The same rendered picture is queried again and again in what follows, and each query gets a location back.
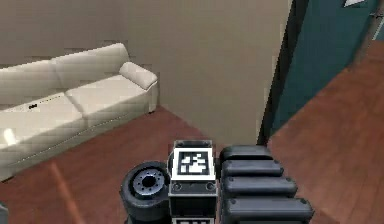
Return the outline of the cream white sofa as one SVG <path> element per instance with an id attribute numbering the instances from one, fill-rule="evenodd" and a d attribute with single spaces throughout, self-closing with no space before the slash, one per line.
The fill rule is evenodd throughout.
<path id="1" fill-rule="evenodd" d="M 137 117 L 158 77 L 122 43 L 0 69 L 0 181 Z"/>

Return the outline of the dark teal room door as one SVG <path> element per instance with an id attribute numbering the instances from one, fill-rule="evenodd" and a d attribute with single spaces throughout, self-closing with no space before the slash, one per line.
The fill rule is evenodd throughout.
<path id="1" fill-rule="evenodd" d="M 354 59 L 381 0 L 292 0 L 258 143 Z"/>

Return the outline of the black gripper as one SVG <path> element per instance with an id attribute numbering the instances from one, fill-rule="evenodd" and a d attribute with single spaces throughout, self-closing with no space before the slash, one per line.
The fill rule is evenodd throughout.
<path id="1" fill-rule="evenodd" d="M 170 224 L 169 184 L 164 162 L 148 161 L 131 169 L 119 191 L 127 213 L 124 224 Z"/>

